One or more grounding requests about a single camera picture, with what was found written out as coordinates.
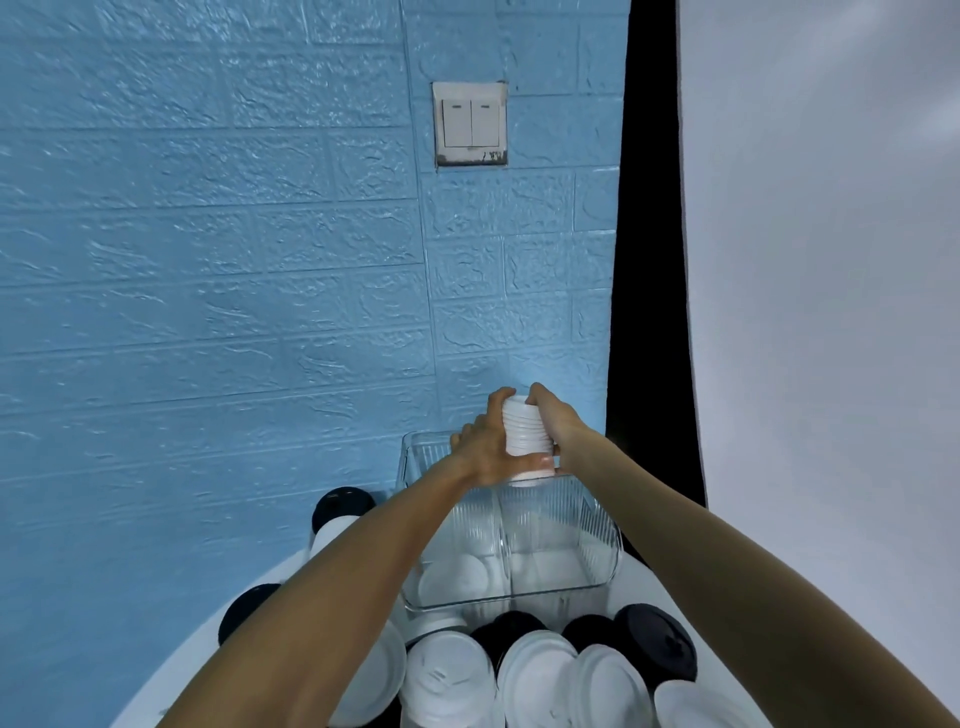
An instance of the black vertical strip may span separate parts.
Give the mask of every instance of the black vertical strip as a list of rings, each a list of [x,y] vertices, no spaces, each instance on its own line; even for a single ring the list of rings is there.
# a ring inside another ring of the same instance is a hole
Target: black vertical strip
[[[673,0],[634,5],[607,434],[647,471],[706,505],[687,319],[677,30]]]

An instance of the white round table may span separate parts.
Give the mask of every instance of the white round table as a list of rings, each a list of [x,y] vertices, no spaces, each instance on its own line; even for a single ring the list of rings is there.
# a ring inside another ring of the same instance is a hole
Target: white round table
[[[306,551],[298,551],[262,574],[250,586],[286,581],[302,566],[305,558]],[[113,721],[111,728],[155,728],[187,683],[217,650],[217,631],[220,628],[220,621],[235,598],[236,596],[214,612],[177,648],[176,652],[167,658]],[[664,612],[678,619],[690,633],[697,648],[698,683],[705,688],[723,693],[743,706],[748,716],[754,719],[756,728],[772,728],[754,700],[693,629],[653,572],[637,559],[623,554],[620,567],[611,583],[608,614],[612,617],[621,607],[639,602],[660,607]]]

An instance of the person's right arm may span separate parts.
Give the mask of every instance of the person's right arm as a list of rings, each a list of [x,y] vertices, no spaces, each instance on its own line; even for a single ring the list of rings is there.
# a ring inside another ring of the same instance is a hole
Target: person's right arm
[[[540,407],[576,475],[776,728],[960,728],[880,643],[813,585],[671,490],[540,384]]]

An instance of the transparent storage bin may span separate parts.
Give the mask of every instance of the transparent storage bin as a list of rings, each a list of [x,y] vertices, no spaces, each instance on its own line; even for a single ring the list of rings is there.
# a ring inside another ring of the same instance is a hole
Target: transparent storage bin
[[[449,454],[450,434],[403,438],[398,490]],[[471,628],[520,609],[559,629],[606,611],[621,551],[619,529],[572,475],[474,489],[423,550],[401,594],[409,612],[458,611]],[[487,573],[482,593],[471,592],[477,561]]]

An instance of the forearm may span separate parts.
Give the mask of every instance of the forearm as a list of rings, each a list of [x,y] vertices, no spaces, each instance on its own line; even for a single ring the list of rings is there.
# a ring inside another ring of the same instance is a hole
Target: forearm
[[[577,475],[777,728],[958,723],[887,650],[783,562],[602,435],[563,443]]]
[[[403,579],[466,491],[447,459],[354,523],[221,647],[162,728],[322,726]]]

